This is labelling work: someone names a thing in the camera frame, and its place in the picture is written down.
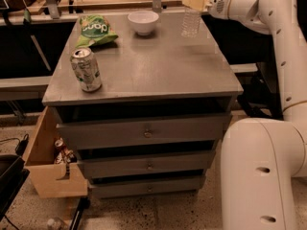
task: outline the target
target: white robotic arm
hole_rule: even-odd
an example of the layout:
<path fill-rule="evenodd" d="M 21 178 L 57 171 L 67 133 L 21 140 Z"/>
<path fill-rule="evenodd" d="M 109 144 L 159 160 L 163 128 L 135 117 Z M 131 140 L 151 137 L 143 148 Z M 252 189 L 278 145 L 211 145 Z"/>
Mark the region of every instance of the white robotic arm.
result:
<path fill-rule="evenodd" d="M 209 13 L 273 38 L 284 121 L 245 119 L 222 144 L 224 230 L 296 230 L 292 176 L 307 176 L 307 43 L 296 0 L 210 0 Z"/>

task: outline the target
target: bowl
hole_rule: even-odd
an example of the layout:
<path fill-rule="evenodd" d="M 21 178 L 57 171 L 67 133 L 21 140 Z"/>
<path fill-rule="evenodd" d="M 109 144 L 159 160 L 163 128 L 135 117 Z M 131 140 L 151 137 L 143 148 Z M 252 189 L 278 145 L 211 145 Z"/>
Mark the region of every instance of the bowl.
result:
<path fill-rule="evenodd" d="M 154 11 L 134 11 L 128 15 L 130 26 L 139 35 L 149 35 L 155 28 L 159 15 Z"/>

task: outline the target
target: gray drawer cabinet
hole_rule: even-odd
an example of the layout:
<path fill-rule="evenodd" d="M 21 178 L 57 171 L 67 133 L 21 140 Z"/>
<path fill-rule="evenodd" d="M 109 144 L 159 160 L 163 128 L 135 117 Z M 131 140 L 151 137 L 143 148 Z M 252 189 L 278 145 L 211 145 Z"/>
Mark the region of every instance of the gray drawer cabinet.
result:
<path fill-rule="evenodd" d="M 183 12 L 165 10 L 144 37 L 127 16 L 106 15 L 119 37 L 92 48 L 103 83 L 93 93 L 80 89 L 69 61 L 76 23 L 43 103 L 93 195 L 198 190 L 242 87 L 203 23 L 199 36 L 184 38 Z"/>

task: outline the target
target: floor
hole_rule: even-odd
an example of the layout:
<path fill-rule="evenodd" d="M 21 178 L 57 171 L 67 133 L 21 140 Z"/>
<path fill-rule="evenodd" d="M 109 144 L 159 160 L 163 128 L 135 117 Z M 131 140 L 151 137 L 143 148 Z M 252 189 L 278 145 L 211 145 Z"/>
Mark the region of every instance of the floor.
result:
<path fill-rule="evenodd" d="M 28 114 L 22 126 L 12 115 L 0 116 L 0 140 L 31 135 L 39 113 Z M 234 121 L 243 118 L 234 112 Z M 16 141 L 0 143 L 0 153 L 14 153 Z M 197 193 L 135 196 L 115 199 L 89 197 L 80 230 L 222 230 L 220 148 L 204 186 Z M 307 229 L 307 180 L 293 179 L 298 230 Z M 41 199 L 28 178 L 11 205 L 7 217 L 19 229 L 47 229 L 47 220 L 60 217 L 67 225 L 75 213 L 78 198 Z M 3 219 L 0 229 L 14 229 Z"/>

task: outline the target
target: green snack package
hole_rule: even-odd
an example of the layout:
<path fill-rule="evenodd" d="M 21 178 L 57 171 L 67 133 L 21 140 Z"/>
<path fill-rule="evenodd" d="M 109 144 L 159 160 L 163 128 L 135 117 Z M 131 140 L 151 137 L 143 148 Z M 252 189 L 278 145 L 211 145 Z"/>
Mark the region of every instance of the green snack package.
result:
<path fill-rule="evenodd" d="M 118 37 L 102 15 L 82 16 L 79 22 L 81 24 L 81 35 L 78 38 L 76 48 L 109 43 Z"/>

